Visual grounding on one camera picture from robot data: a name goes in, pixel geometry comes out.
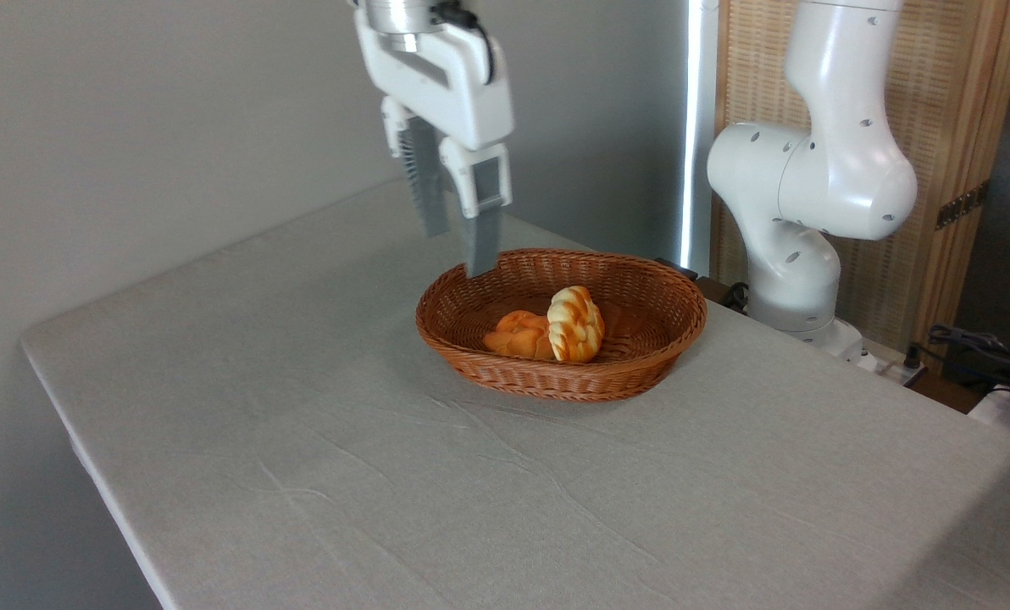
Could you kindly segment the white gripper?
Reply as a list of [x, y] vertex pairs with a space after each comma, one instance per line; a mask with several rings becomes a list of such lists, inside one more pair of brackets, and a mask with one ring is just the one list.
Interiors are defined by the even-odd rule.
[[[367, 74], [386, 94], [386, 145], [402, 162], [426, 235], [448, 231], [443, 163], [461, 208], [466, 275], [489, 273], [502, 209], [513, 201], [508, 148], [494, 144], [515, 126], [500, 42], [467, 8], [357, 8], [354, 24]], [[436, 129], [446, 135], [439, 152]]]

